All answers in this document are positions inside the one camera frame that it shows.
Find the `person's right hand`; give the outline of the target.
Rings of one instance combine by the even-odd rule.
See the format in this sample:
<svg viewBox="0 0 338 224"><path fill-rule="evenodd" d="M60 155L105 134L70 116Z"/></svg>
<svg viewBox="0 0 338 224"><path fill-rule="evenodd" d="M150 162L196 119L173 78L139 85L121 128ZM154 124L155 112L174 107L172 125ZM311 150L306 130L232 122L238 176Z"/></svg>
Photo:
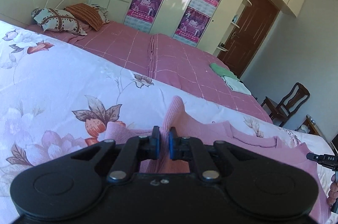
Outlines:
<svg viewBox="0 0 338 224"><path fill-rule="evenodd" d="M328 193L327 203L332 207L338 198L338 185L336 182L336 175L334 174L331 178L331 185Z"/></svg>

